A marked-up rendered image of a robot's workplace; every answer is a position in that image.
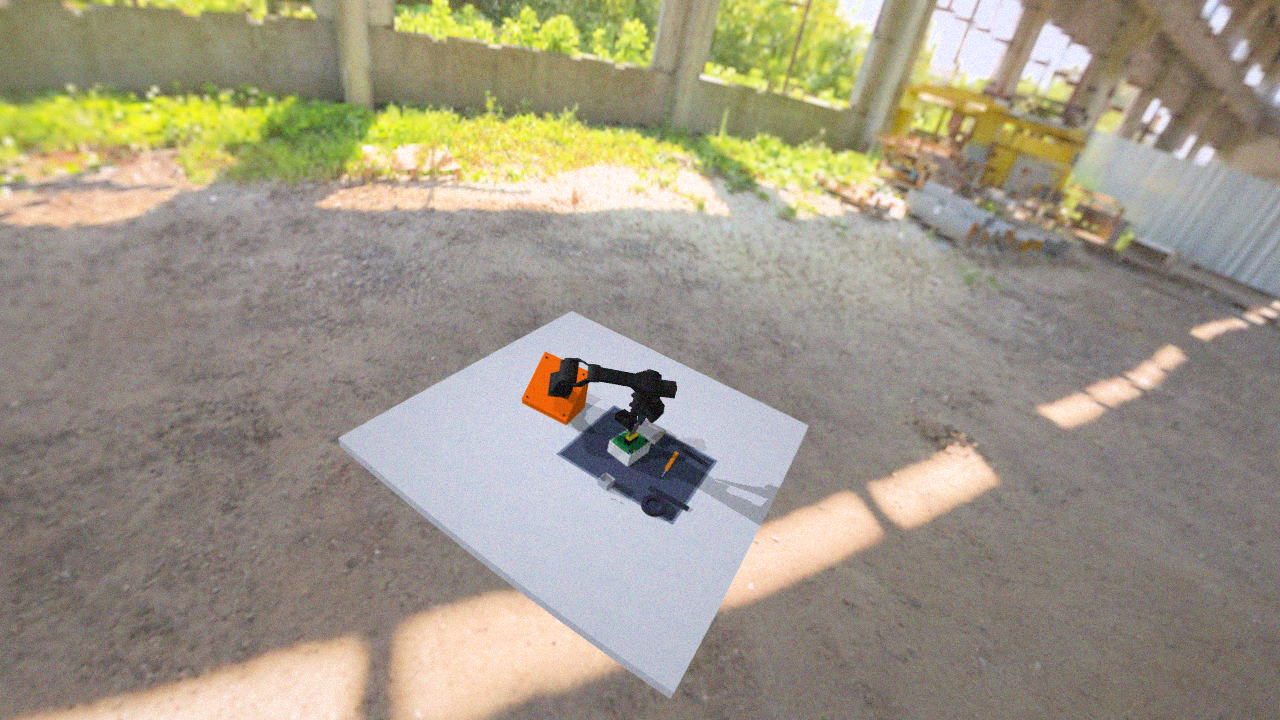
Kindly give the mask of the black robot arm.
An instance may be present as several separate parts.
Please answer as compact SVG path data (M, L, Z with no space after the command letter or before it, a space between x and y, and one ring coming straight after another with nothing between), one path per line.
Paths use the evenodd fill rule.
M588 378L577 382L579 363L588 365ZM582 387L590 382L604 382L614 386L627 386L635 391L640 398L675 398L676 380L660 380L659 372L648 369L645 372L630 373L603 368L596 364L588 364L580 357L564 357L561 360L559 372L550 373L548 396L568 398L573 387ZM577 383L576 383L577 382ZM664 414L664 404L645 404L637 414L646 416L650 423L657 421Z

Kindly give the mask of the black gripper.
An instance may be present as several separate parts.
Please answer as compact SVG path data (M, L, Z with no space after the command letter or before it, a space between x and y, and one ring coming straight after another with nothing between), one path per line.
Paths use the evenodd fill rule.
M640 421L640 424L639 424L640 427L643 425L643 421L645 421L646 416L637 414L639 409L643 405L645 405L645 404L648 405L648 404L650 404L650 401L653 404L662 404L660 398L653 398L653 397L650 397L650 398L640 398L640 397L637 397L637 395L635 395L635 392L631 395L631 397L634 397L634 402L628 404L628 406L632 407L632 409L630 409L631 413L628 413L627 410L623 409L620 413L614 414L614 420L620 421L620 424L622 424L623 427L628 428L628 432L632 432L634 425L637 421Z

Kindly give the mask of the green circuit board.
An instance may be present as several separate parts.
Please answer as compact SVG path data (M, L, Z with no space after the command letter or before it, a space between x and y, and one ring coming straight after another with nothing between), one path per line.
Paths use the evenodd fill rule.
M627 452L627 454L628 454L628 450L634 448L634 451L632 451L632 452L630 452L630 454L634 454L635 451L637 451L639 448L643 448L643 446L645 446L646 443L649 443L649 442L650 442L650 441L648 441L648 442L644 442L644 441L645 441L646 438L644 438L643 436L640 436L640 434L637 433L637 441L635 441L635 442L634 442L634 445L630 445L630 446L628 446L628 445L625 445L625 438L626 438L626 436L627 436L628 433L630 433L630 432L628 432L628 430L626 430L626 432L625 432L623 434L621 434L621 436L616 437L616 438L614 438L614 439L612 439L611 442L612 442L612 443L614 443L616 446L618 446L618 447L620 447L621 450L625 450L625 452ZM628 454L628 455L630 455L630 454Z

